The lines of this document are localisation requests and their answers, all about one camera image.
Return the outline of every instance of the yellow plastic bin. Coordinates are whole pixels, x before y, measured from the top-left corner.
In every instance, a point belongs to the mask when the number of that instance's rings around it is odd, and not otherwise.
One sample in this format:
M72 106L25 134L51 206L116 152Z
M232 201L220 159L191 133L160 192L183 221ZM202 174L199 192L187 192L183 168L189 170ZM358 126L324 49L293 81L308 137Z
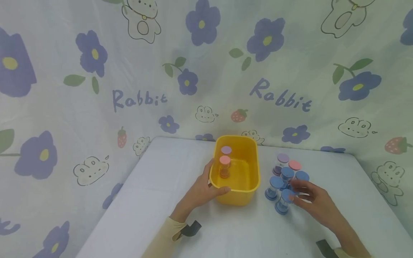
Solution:
M228 154L231 159L228 178L219 176L219 158L221 148L229 146L232 152ZM209 173L211 184L220 188L229 186L231 191L216 199L222 204L247 205L260 184L258 150L256 142L245 136L225 135L218 138L215 144L214 163Z

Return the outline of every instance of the pink lid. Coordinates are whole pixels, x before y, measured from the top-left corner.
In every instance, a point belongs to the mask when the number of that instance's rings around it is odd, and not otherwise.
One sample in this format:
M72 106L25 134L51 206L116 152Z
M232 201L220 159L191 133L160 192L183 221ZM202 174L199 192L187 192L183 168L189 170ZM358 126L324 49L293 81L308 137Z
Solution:
M231 159L230 159L230 157L228 157L228 156L221 156L221 157L219 158L219 162L220 162L221 164L223 164L223 165L227 165L227 164L229 164L229 163L231 162Z
M224 154L227 154L227 155L229 153L231 153L231 151L232 151L232 149L229 146L224 146L224 147L221 148L221 152L224 153Z
M289 166L290 168L292 168L293 170L295 170L295 171L301 169L301 164L300 164L298 161L295 161L295 160L290 160L290 161L288 162L288 166Z

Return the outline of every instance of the blue lid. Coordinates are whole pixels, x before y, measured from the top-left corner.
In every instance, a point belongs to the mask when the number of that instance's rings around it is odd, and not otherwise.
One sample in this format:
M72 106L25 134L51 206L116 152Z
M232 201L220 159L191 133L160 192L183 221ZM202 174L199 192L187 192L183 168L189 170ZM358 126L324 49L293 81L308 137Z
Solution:
M279 189L282 188L282 186L284 185L284 181L280 177L273 176L270 178L270 184L272 187Z
M302 170L297 171L297 173L295 173L295 177L296 177L298 180L310 181L310 176L309 176L306 172L304 172L304 171L302 171Z
M283 167L281 169L281 174L285 176L286 178L293 178L294 170L292 170L290 167Z
M283 191L281 192L281 197L282 197L282 199L283 199L286 203L288 203L288 204L292 204L292 203L293 203L292 200L290 200L290 195L291 195L291 196L295 196L294 192L291 191L290 189L285 189L285 190L283 190Z

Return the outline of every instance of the left hand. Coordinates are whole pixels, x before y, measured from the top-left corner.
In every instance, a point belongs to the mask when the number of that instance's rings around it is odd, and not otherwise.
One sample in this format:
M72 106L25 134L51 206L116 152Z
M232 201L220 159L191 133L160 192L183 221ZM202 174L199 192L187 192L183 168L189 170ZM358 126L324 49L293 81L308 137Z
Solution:
M193 209L206 204L217 196L224 195L231 191L227 186L216 189L211 188L212 184L208 184L209 170L213 163L214 159L211 159L210 162L205 165L202 174L176 205L175 210L171 214L171 219L178 222L185 222Z

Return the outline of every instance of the beige sleeve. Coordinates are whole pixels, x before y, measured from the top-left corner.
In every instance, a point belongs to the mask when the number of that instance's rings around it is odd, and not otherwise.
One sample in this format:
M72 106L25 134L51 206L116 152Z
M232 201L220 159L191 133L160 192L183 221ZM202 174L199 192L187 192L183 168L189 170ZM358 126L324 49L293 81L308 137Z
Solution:
M142 258L169 258L179 244L179 232L186 226L167 217L152 242L146 248Z
M334 249L334 252L337 254L338 258L353 258L349 256L348 254L346 254L346 252L344 252L344 250L341 247Z

